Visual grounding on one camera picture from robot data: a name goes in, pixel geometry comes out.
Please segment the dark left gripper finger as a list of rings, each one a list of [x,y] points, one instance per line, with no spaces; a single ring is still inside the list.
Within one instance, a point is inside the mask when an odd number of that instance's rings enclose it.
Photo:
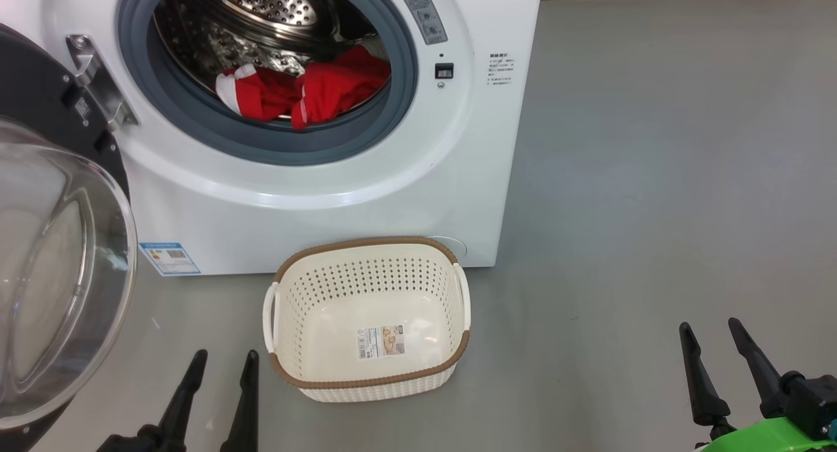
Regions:
[[[158,423],[160,440],[156,450],[186,451],[185,439],[192,401],[201,387],[206,363],[207,350],[198,350]]]
[[[259,353],[250,350],[240,377],[240,399],[220,451],[259,450]]]

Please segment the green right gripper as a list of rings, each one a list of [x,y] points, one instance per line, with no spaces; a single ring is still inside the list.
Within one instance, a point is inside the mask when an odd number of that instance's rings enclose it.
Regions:
[[[729,318],[728,327],[736,350],[744,357],[761,399],[759,409],[765,420],[745,429],[725,434],[696,451],[834,451],[836,421],[820,432],[823,439],[811,439],[786,419],[787,395],[780,386],[781,376],[738,318]],[[687,388],[694,423],[717,427],[726,423],[728,404],[718,396],[702,362],[702,348],[691,325],[681,322],[679,342],[683,354]]]

